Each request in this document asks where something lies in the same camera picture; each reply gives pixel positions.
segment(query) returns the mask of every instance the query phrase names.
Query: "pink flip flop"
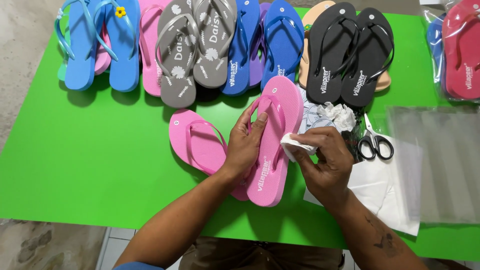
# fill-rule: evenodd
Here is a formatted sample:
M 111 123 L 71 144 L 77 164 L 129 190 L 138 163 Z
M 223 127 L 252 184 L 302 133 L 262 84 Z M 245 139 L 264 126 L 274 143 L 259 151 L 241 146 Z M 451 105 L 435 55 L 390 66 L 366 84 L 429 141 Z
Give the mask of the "pink flip flop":
M 257 116 L 266 112 L 268 121 L 260 141 L 256 167 L 247 181 L 247 195 L 254 204 L 271 207 L 282 198 L 287 177 L 288 157 L 280 140 L 286 133 L 298 132 L 303 116 L 303 99 L 287 77 L 275 76 L 254 102 L 251 114 L 257 107 Z
M 102 31 L 100 32 L 100 36 L 102 37 L 102 40 L 105 42 L 105 44 L 110 47 L 110 37 L 108 36 L 107 26 L 105 25 L 105 23 L 103 23 L 102 25 Z M 111 61 L 112 57 L 108 54 L 105 48 L 103 48 L 100 42 L 98 42 L 96 46 L 95 75 L 100 75 L 105 70 L 107 70 L 108 66 L 110 66 Z
M 457 98 L 480 98 L 479 16 L 479 0 L 462 0 L 443 22 L 446 90 Z
M 170 0 L 140 0 L 140 51 L 142 52 L 143 83 L 145 91 L 155 97 L 160 96 L 162 70 L 155 62 L 158 19 Z
M 220 140 L 212 128 L 217 130 Z M 214 174 L 225 162 L 227 143 L 222 134 L 194 111 L 180 109 L 174 112 L 168 134 L 178 157 L 207 175 Z M 246 183 L 240 183 L 231 194 L 240 201 L 248 200 Z

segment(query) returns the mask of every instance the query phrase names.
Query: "black scissors handle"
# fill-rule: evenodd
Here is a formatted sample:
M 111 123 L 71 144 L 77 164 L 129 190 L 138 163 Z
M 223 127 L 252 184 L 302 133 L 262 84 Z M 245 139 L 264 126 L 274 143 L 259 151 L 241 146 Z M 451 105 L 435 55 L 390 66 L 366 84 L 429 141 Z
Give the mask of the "black scissors handle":
M 366 159 L 366 160 L 372 160 L 375 158 L 376 155 L 378 155 L 378 157 L 381 159 L 381 160 L 389 160 L 393 157 L 393 145 L 390 143 L 390 141 L 388 141 L 387 139 L 385 139 L 384 137 L 380 136 L 380 135 L 377 135 L 374 137 L 374 140 L 375 140 L 375 143 L 376 143 L 376 146 L 377 148 L 373 148 L 373 143 L 372 143 L 372 139 L 370 139 L 370 136 L 364 136 L 362 139 L 360 139 L 359 143 L 357 144 L 357 148 L 358 148 L 358 151 L 359 151 L 359 154 L 362 158 Z M 387 144 L 388 148 L 390 149 L 390 156 L 388 157 L 384 157 L 382 156 L 382 154 L 380 153 L 380 143 L 381 142 L 384 142 Z M 367 144 L 368 148 L 370 148 L 370 152 L 372 152 L 372 156 L 371 157 L 366 157 L 362 152 L 361 152 L 361 145 L 362 143 L 365 143 Z

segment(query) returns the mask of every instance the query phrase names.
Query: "gray strap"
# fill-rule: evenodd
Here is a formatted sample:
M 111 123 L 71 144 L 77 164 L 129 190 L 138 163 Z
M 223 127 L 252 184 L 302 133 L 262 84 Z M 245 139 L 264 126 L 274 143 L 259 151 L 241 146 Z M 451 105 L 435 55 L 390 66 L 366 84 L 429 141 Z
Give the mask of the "gray strap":
M 193 31 L 193 35 L 195 36 L 196 40 L 198 40 L 199 36 L 200 36 L 200 33 L 198 32 L 198 27 L 197 27 L 197 24 L 195 23 L 195 20 L 193 19 L 192 15 L 188 14 L 188 13 L 185 13 L 185 14 L 180 14 L 180 15 L 177 15 L 175 17 L 173 17 L 168 23 L 167 25 L 165 25 L 165 27 L 162 29 L 162 31 L 160 32 L 160 34 L 158 35 L 158 38 L 156 40 L 156 44 L 155 44 L 155 60 L 156 60 L 156 63 L 158 64 L 158 66 L 162 69 L 163 73 L 168 76 L 168 77 L 171 77 L 172 75 L 170 74 L 170 71 L 168 71 L 163 65 L 162 63 L 160 63 L 160 60 L 158 60 L 158 46 L 160 45 L 160 40 L 161 38 L 163 37 L 163 35 L 165 34 L 165 32 L 172 26 L 174 25 L 179 19 L 181 18 L 187 18 L 188 22 L 190 23 L 190 26 L 192 27 L 192 31 Z M 195 54 L 197 52 L 197 48 L 198 48 L 198 42 L 196 42 L 195 44 L 195 50 L 193 51 L 193 56 L 192 56 L 192 61 L 190 63 L 190 65 L 188 67 L 186 67 L 185 69 L 185 74 L 187 75 L 188 77 L 188 74 L 190 73 L 190 69 L 192 68 L 193 66 L 193 63 L 195 62 Z
M 235 23 L 237 22 L 237 12 L 233 10 L 232 6 L 227 2 L 227 0 L 218 0 L 218 1 L 220 1 L 227 8 L 228 12 L 231 14 L 231 16 L 233 18 L 233 25 L 235 25 Z M 200 1 L 196 2 L 196 4 L 193 6 L 193 16 L 195 18 L 197 17 L 198 7 L 200 7 L 200 5 L 203 2 L 205 2 L 205 0 L 200 0 Z M 235 34 L 235 27 L 233 28 L 232 33 L 228 37 L 227 42 L 225 43 L 225 45 L 222 47 L 222 49 L 218 53 L 220 58 L 225 56 L 225 53 L 227 52 L 227 50 L 230 46 L 230 42 L 232 41 L 234 34 Z

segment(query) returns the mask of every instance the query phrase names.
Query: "person's lap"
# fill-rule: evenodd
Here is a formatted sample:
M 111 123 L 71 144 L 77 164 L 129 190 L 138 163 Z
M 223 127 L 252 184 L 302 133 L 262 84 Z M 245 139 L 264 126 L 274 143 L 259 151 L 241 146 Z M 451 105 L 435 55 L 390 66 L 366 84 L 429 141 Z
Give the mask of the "person's lap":
M 180 261 L 182 270 L 333 270 L 341 249 L 200 236 Z

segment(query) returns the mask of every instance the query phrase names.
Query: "hand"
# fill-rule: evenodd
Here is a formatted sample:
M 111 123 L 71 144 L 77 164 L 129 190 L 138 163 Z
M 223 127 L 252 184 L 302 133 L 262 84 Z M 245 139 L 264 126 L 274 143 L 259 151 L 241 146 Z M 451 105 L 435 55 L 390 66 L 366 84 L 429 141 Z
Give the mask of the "hand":
M 305 134 L 292 134 L 300 143 L 316 146 L 318 163 L 314 164 L 304 149 L 289 147 L 300 165 L 308 190 L 328 211 L 341 208 L 348 197 L 348 179 L 353 156 L 334 127 L 317 127 Z
M 252 104 L 243 111 L 235 126 L 230 132 L 228 141 L 227 159 L 222 170 L 235 179 L 235 186 L 250 175 L 252 166 L 258 159 L 260 139 L 267 124 L 267 114 L 262 112 L 252 123 L 252 132 L 248 134 L 248 122 Z

